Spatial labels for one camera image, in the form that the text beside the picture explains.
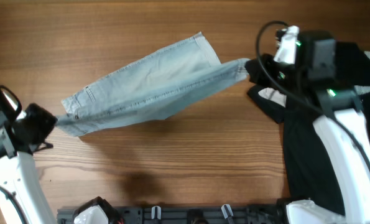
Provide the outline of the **light blue denim jeans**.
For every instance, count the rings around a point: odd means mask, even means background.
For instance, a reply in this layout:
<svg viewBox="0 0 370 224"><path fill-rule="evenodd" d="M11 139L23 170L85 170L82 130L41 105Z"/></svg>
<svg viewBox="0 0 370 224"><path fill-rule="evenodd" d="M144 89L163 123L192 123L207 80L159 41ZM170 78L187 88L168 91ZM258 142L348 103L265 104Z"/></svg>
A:
<svg viewBox="0 0 370 224"><path fill-rule="evenodd" d="M163 120L247 78L247 59L221 63L201 32L116 70L62 100L71 136Z"/></svg>

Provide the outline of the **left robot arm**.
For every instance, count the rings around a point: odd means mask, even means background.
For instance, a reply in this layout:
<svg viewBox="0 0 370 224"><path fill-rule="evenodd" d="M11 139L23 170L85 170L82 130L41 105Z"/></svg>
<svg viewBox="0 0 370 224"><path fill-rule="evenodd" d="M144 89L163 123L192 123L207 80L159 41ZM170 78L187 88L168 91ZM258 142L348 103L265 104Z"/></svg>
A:
<svg viewBox="0 0 370 224"><path fill-rule="evenodd" d="M46 142L57 118L39 105L26 109L0 85L0 210L6 223L58 223L39 184L33 155Z"/></svg>

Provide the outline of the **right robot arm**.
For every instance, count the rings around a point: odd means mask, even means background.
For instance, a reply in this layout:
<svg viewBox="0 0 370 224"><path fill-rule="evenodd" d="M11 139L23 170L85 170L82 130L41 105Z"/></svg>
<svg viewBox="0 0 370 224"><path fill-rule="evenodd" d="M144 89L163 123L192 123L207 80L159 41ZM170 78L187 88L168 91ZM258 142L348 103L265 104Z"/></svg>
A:
<svg viewBox="0 0 370 224"><path fill-rule="evenodd" d="M370 223L370 52L290 26L246 63L250 98L284 126L283 223Z"/></svg>

